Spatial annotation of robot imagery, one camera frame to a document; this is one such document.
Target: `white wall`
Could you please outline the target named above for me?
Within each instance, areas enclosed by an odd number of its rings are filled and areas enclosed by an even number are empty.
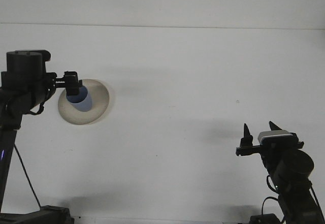
[[[325,28],[324,0],[0,0],[0,22]]]

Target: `blue cup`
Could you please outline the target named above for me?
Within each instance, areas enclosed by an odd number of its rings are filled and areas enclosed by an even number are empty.
[[[78,95],[66,95],[66,98],[79,111],[87,112],[92,108],[92,99],[85,86],[79,88]]]

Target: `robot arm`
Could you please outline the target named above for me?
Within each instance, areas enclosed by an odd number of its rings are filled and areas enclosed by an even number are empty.
[[[282,130],[270,122],[271,131],[261,132],[258,146],[253,146],[253,137],[244,125],[244,137],[236,155],[259,153],[263,164],[279,195],[278,202],[287,224],[324,224],[320,206],[313,199],[308,179],[314,168],[311,157],[300,149],[295,133]],[[252,216],[251,223],[280,223],[274,214]]]

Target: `cable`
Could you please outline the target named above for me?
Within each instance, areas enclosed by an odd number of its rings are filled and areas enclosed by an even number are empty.
[[[262,204],[262,216],[264,216],[263,209],[264,209],[264,204],[265,204],[266,200],[275,200],[276,202],[279,202],[279,200],[277,198],[272,197],[272,196],[269,196],[269,197],[265,198],[264,201],[263,201],[263,204]]]
[[[273,192],[275,192],[275,193],[277,194],[277,193],[278,193],[277,190],[276,190],[274,187],[272,187],[271,184],[270,184],[270,181],[269,181],[269,178],[270,178],[270,177],[271,177],[270,175],[268,175],[268,176],[266,177],[266,183],[267,183],[269,189],[272,190]]]
[[[321,210],[321,207],[320,207],[319,201],[317,199],[316,193],[315,193],[315,191],[314,191],[314,189],[313,189],[312,186],[310,187],[310,189],[311,189],[311,191],[312,191],[312,193],[314,195],[315,202],[316,202],[317,206],[319,207],[319,211],[320,211],[320,214],[321,214],[321,219],[322,219],[323,223],[325,224],[324,215],[323,215],[323,212]]]
[[[15,147],[16,153],[17,153],[17,155],[18,155],[18,157],[19,157],[19,160],[20,160],[21,166],[22,166],[22,168],[23,168],[23,170],[24,170],[24,173],[25,173],[25,176],[26,176],[26,178],[27,178],[27,181],[28,181],[28,183],[29,183],[30,189],[31,189],[32,193],[34,194],[34,197],[35,197],[35,199],[36,199],[36,201],[37,201],[37,204],[39,205],[39,208],[41,208],[40,201],[39,201],[39,199],[37,198],[37,195],[36,195],[36,193],[35,193],[35,191],[34,191],[34,188],[33,188],[32,184],[31,184],[31,181],[30,181],[29,176],[28,176],[28,174],[27,174],[27,171],[26,171],[25,165],[24,165],[24,163],[23,163],[23,161],[22,161],[22,158],[21,158],[21,156],[20,156],[20,153],[19,153],[19,151],[18,151],[18,149],[17,149],[17,146],[15,145],[14,147]]]

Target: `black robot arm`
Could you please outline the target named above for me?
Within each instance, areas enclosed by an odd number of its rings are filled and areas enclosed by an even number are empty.
[[[259,145],[253,146],[253,136],[245,124],[244,137],[236,155],[261,155],[287,224],[324,224],[319,203],[310,193],[313,189],[308,177],[314,163],[308,154],[300,150],[304,142],[300,142],[295,133],[282,130],[271,121],[270,129],[261,132],[258,136]],[[262,214],[252,216],[250,223],[276,224],[280,220],[274,214]]]
[[[7,71],[1,73],[0,88],[0,210],[4,198],[12,151],[22,115],[38,115],[44,103],[52,97],[56,88],[64,87],[68,95],[77,95],[82,81],[76,72],[65,72],[62,78],[47,73],[45,62],[51,58],[46,50],[17,50],[7,53]],[[39,106],[37,112],[32,108]],[[27,215],[0,214],[3,223],[73,223],[66,208],[42,207]]]

